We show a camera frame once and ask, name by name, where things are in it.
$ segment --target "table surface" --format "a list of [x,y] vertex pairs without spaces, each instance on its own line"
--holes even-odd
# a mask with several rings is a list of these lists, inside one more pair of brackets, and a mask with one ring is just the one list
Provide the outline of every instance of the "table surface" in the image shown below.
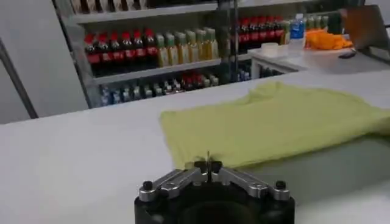
[[[363,56],[351,60],[363,65],[371,59]],[[388,67],[376,61],[370,63],[374,65],[371,72],[366,72],[364,66],[360,67],[364,72],[356,74],[309,68],[268,79],[1,125],[0,222],[133,223],[133,199],[139,185],[173,168],[158,122],[162,111],[233,100],[271,80],[347,91],[374,106],[390,108]],[[362,199],[329,201],[298,210],[297,221],[338,223],[346,216],[343,211],[351,214],[356,207],[377,206],[378,212],[385,212],[389,203],[384,189],[388,186],[372,194],[360,194]],[[332,212],[336,214],[333,219],[325,217]]]

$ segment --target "store shelf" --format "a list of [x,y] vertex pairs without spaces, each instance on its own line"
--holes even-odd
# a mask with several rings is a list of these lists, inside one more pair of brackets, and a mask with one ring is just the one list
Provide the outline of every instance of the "store shelf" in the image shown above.
[[175,7],[166,7],[158,9],[132,10],[126,12],[111,12],[111,13],[94,13],[73,15],[69,20],[77,24],[98,23],[104,21],[116,21],[121,19],[135,19],[152,16],[163,15],[178,15],[194,12],[209,12],[217,9],[217,3],[199,4],[199,5],[183,5]]
[[250,59],[250,55],[249,54],[240,54],[238,56],[238,61],[245,61],[245,60],[249,60]]
[[279,5],[289,3],[311,2],[315,0],[242,0],[238,3],[239,8],[259,7],[265,5]]
[[111,76],[106,76],[106,77],[94,78],[94,84],[101,85],[101,84],[108,84],[108,83],[113,83],[113,82],[121,82],[121,81],[130,80],[130,79],[150,77],[150,76],[160,75],[160,74],[165,74],[165,73],[170,73],[170,72],[179,72],[179,71],[185,71],[185,70],[190,70],[190,69],[216,66],[219,64],[221,64],[221,59],[200,61],[200,62],[195,62],[195,63],[175,65],[175,66],[168,66],[168,67],[164,67],[164,68],[149,69],[149,70],[143,70],[143,71],[138,71],[138,72],[129,72],[129,73],[124,73],[124,74],[119,74],[119,75],[111,75]]

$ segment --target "red bottle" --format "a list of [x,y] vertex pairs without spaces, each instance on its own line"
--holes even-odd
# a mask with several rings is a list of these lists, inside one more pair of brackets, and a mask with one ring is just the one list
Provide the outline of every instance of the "red bottle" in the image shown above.
[[249,19],[243,19],[240,25],[239,33],[239,53],[244,53],[248,50],[248,44],[250,41],[250,32],[249,32]]
[[101,33],[98,39],[99,42],[97,46],[100,53],[101,70],[103,72],[102,75],[107,75],[107,73],[111,73],[113,61],[112,52],[108,44],[107,33]]
[[258,18],[253,17],[250,21],[250,49],[259,48],[261,45],[259,44],[259,29],[258,29]]
[[153,31],[150,29],[145,30],[144,43],[146,45],[147,63],[150,68],[158,67],[158,50],[157,43],[155,41]]
[[124,69],[127,72],[133,71],[135,62],[135,49],[131,41],[130,32],[122,33],[122,49],[124,51]]
[[99,66],[100,66],[100,57],[99,53],[97,52],[97,49],[94,45],[94,36],[93,34],[88,34],[84,38],[85,43],[85,53],[87,55],[87,60],[91,65],[91,69],[93,74],[96,75],[97,72],[99,72]]
[[259,31],[259,42],[260,42],[260,47],[262,43],[267,42],[267,27],[266,27],[266,18],[261,16],[258,19],[259,25],[258,25],[258,31]]
[[278,42],[278,44],[280,44],[280,42],[282,40],[282,36],[285,33],[285,30],[283,29],[283,26],[282,26],[282,21],[283,21],[283,19],[281,16],[276,17],[275,40]]
[[147,67],[146,50],[139,30],[134,31],[133,45],[135,49],[135,63],[137,68],[145,69]]
[[110,37],[110,44],[113,56],[113,69],[115,72],[123,72],[123,64],[124,64],[124,51],[118,41],[118,33],[112,32]]
[[275,18],[269,16],[267,18],[267,42],[275,42]]

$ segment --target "white wall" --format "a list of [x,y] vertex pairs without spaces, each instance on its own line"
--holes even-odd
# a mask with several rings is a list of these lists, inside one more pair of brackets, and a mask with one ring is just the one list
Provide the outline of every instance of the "white wall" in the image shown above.
[[0,61],[0,124],[27,119],[30,116]]
[[88,108],[51,0],[2,0],[0,23],[0,36],[39,117]]
[[379,5],[383,20],[390,25],[390,0],[366,0],[366,5]]

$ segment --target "yellow t-shirt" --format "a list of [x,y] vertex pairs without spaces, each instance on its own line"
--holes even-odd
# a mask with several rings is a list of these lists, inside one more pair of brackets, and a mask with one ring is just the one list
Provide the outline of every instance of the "yellow t-shirt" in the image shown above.
[[161,125],[176,167],[207,152],[225,166],[246,166],[386,133],[390,110],[351,94],[259,85],[238,100],[182,111],[165,111]]

